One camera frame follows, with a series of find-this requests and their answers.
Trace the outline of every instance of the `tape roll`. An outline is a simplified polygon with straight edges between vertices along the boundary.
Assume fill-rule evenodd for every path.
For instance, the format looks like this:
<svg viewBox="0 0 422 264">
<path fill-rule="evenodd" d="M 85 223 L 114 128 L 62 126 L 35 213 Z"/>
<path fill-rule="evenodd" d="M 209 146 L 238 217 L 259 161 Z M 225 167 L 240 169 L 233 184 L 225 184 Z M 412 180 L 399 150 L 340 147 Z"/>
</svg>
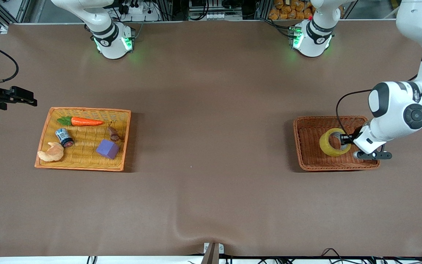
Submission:
<svg viewBox="0 0 422 264">
<path fill-rule="evenodd" d="M 327 132 L 325 132 L 325 134 L 323 134 L 320 137 L 320 141 L 319 141 L 320 148 L 322 149 L 323 153 L 327 154 L 330 157 L 338 157 L 348 152 L 349 149 L 351 148 L 351 144 L 345 144 L 345 145 L 342 145 L 340 149 L 334 149 L 330 145 L 330 142 L 328 140 L 331 135 L 336 135 L 338 139 L 340 139 L 341 135 L 344 133 L 345 132 L 341 128 L 332 128 L 328 130 Z"/>
</svg>

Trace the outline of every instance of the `can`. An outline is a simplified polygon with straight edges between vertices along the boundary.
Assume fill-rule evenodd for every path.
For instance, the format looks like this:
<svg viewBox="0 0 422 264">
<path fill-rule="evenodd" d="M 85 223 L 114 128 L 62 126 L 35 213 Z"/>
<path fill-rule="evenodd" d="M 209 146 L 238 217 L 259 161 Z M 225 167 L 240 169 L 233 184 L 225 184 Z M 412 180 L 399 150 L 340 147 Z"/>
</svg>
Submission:
<svg viewBox="0 0 422 264">
<path fill-rule="evenodd" d="M 58 137 L 63 147 L 70 147 L 74 144 L 73 139 L 67 133 L 67 130 L 65 128 L 60 128 L 57 131 L 55 131 L 55 135 Z"/>
</svg>

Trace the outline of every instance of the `wicker basket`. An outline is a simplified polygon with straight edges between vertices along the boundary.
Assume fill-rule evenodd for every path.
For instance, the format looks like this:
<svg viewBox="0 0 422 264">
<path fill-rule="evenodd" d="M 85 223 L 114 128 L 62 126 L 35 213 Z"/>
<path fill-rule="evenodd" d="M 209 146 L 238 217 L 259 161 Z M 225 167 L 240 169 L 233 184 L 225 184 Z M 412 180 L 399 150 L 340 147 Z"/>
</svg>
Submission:
<svg viewBox="0 0 422 264">
<path fill-rule="evenodd" d="M 368 119 L 359 115 L 345 115 L 341 116 L 340 120 L 346 132 L 353 133 L 355 128 L 363 125 Z M 376 169 L 380 165 L 378 160 L 360 160 L 353 157 L 353 153 L 359 150 L 355 145 L 339 157 L 330 157 L 322 152 L 318 140 L 329 129 L 340 127 L 336 117 L 298 117 L 293 126 L 299 165 L 306 171 L 353 171 Z M 339 148 L 340 141 L 330 137 L 330 145 Z"/>
<path fill-rule="evenodd" d="M 102 120 L 99 126 L 63 126 L 57 119 L 63 116 L 85 117 Z M 45 169 L 85 169 L 89 171 L 120 172 L 125 163 L 126 147 L 128 143 L 130 110 L 82 108 L 82 107 L 52 107 L 42 130 L 38 151 L 46 151 L 48 142 L 59 142 L 55 131 L 61 127 L 67 129 L 74 140 L 74 145 L 64 149 L 64 156 L 57 162 L 45 162 L 37 155 L 36 168 Z M 96 152 L 97 146 L 103 139 L 110 139 L 107 126 L 114 127 L 124 140 L 116 142 L 119 146 L 115 159 L 102 157 Z"/>
</svg>

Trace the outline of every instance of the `table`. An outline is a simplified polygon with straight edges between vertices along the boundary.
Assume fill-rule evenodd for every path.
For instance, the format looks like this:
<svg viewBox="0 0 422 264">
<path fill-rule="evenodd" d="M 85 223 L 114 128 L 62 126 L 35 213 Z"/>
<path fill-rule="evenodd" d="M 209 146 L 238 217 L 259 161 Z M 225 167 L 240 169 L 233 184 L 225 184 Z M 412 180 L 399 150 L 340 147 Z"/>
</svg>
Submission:
<svg viewBox="0 0 422 264">
<path fill-rule="evenodd" d="M 394 21 L 342 21 L 306 58 L 264 22 L 144 25 L 134 53 L 98 54 L 82 25 L 11 25 L 20 65 L 0 87 L 38 107 L 0 111 L 0 256 L 226 253 L 422 256 L 422 130 L 365 172 L 303 172 L 292 120 L 415 75 L 421 49 Z M 0 78 L 14 66 L 0 55 Z M 50 107 L 134 112 L 123 173 L 33 167 Z M 371 117 L 367 95 L 340 113 Z"/>
</svg>

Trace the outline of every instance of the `toy carrot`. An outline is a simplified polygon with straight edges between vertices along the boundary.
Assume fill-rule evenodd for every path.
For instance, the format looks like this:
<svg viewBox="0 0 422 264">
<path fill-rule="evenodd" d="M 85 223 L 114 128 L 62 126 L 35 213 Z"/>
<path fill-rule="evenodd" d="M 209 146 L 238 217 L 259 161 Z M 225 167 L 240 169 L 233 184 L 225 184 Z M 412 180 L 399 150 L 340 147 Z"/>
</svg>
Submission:
<svg viewBox="0 0 422 264">
<path fill-rule="evenodd" d="M 62 117 L 57 119 L 62 125 L 74 125 L 81 127 L 84 125 L 102 125 L 104 122 L 100 120 L 87 119 L 82 117 Z"/>
</svg>

